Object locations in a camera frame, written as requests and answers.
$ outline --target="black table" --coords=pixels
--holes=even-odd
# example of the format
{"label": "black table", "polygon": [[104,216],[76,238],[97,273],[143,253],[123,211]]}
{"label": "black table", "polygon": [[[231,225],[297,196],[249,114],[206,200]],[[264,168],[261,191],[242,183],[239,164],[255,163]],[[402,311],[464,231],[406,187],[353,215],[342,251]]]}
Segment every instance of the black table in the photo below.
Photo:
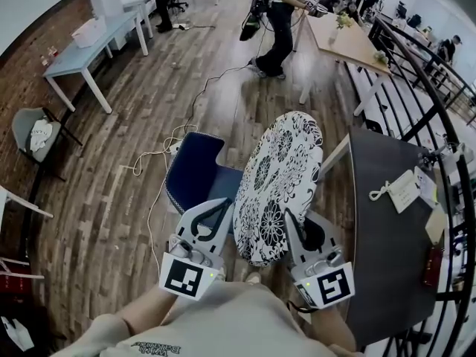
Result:
{"label": "black table", "polygon": [[425,225],[430,207],[420,198],[401,214],[388,194],[369,192],[414,171],[423,148],[366,129],[352,128],[323,163],[321,179],[349,153],[356,205],[354,279],[347,324],[359,346],[372,344],[418,324],[433,313],[437,287],[422,284],[431,241]]}

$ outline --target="white box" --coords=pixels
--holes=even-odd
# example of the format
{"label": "white box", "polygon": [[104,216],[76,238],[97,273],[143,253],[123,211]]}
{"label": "white box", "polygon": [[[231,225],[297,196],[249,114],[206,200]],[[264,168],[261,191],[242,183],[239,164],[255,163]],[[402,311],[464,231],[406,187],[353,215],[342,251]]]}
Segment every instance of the white box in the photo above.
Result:
{"label": "white box", "polygon": [[106,33],[106,20],[104,16],[98,19],[90,19],[71,35],[79,48],[92,46],[101,36]]}

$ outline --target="floral patterned fabric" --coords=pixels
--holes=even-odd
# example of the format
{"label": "floral patterned fabric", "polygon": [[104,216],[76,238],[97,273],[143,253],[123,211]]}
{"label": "floral patterned fabric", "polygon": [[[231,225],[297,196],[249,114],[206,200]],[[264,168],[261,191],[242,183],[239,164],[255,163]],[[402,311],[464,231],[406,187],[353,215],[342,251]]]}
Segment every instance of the floral patterned fabric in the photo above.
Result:
{"label": "floral patterned fabric", "polygon": [[235,198],[234,236],[242,257],[267,266],[288,251],[281,206],[304,222],[322,162],[322,134],[303,112],[266,130],[246,165]]}

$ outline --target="ironing board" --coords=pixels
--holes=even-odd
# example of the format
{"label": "ironing board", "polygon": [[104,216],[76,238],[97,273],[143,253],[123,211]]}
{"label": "ironing board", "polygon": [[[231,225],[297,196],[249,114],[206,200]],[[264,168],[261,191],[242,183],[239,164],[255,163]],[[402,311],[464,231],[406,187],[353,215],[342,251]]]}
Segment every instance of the ironing board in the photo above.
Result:
{"label": "ironing board", "polygon": [[283,210],[300,224],[314,196],[322,162],[322,134],[303,112],[278,117],[246,165],[235,198],[234,238],[254,266],[267,266],[288,251]]}

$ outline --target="white cable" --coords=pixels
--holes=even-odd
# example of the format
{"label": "white cable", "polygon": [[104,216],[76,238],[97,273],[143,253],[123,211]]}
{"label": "white cable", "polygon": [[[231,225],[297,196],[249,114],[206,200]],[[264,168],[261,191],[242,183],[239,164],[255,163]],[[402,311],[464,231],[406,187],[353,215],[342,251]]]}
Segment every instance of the white cable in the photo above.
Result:
{"label": "white cable", "polygon": [[[155,151],[155,152],[144,152],[142,153],[138,159],[135,161],[134,163],[134,167],[132,168],[132,172],[134,173],[134,176],[140,176],[141,173],[142,173],[142,158],[144,156],[148,156],[148,155],[163,155],[164,156],[164,163],[165,163],[165,177],[164,177],[164,180],[162,180],[162,183],[161,183],[161,187],[160,189],[158,190],[158,194],[157,196],[155,197],[155,200],[154,202],[152,203],[152,206],[150,207],[150,210],[149,210],[149,215],[147,216],[147,228],[149,229],[149,234],[150,234],[150,248],[152,249],[152,254],[154,256],[154,259],[155,259],[155,262],[157,263],[157,274],[158,276],[160,277],[161,275],[161,266],[160,266],[160,263],[158,262],[158,258],[157,258],[157,254],[155,253],[155,249],[154,249],[154,236],[152,235],[152,229],[150,228],[150,216],[152,214],[152,210],[154,209],[154,206],[155,204],[157,203],[158,201],[158,198],[160,197],[161,193],[162,193],[162,188],[164,187],[164,183],[165,183],[165,178],[167,177],[167,173],[169,172],[169,167],[167,166],[167,153],[171,153],[170,152],[170,146],[172,145],[172,141],[174,140],[177,140],[177,141],[181,141],[183,140],[183,138],[174,138],[173,134],[175,133],[175,131],[177,129],[180,129],[180,128],[184,128],[184,127],[195,127],[195,131],[194,132],[197,132],[199,130],[198,126],[196,126],[195,124],[184,124],[182,126],[178,126],[176,128],[173,129],[172,131],[172,135],[170,137],[168,137],[167,139],[164,140],[164,143],[162,144],[162,151]],[[135,172],[135,170],[137,169],[137,164],[139,163],[139,171],[138,172]]]}

